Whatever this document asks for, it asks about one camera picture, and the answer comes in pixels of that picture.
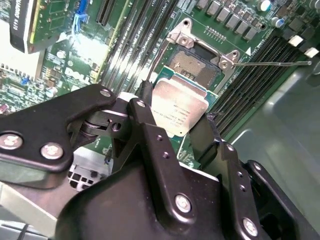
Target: black plastic bracket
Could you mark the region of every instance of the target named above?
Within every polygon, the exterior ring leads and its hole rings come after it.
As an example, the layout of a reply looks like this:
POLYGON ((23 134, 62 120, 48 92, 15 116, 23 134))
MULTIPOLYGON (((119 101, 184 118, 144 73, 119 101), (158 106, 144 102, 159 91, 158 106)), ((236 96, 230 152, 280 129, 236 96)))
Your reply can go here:
POLYGON ((205 113, 191 129, 190 139, 202 169, 220 181, 223 232, 231 239, 263 239, 249 175, 236 149, 221 139, 213 118, 205 113), (248 230, 246 223, 252 223, 254 230, 248 230))
POLYGON ((320 239, 318 233, 258 162, 245 164, 261 225, 271 239, 320 239))
POLYGON ((197 208, 167 133, 156 125, 150 106, 141 99, 131 99, 127 112, 132 125, 131 137, 121 148, 114 149, 112 171, 142 157, 157 218, 170 231, 185 232, 196 221, 197 208), (189 201, 188 212, 177 207, 178 195, 189 201))
POLYGON ((73 162, 71 142, 81 146, 82 121, 115 101, 111 91, 93 84, 1 118, 0 134, 16 134, 23 143, 17 149, 0 148, 0 181, 44 189, 60 185, 73 162), (62 157, 43 157, 41 148, 48 143, 60 145, 62 157))

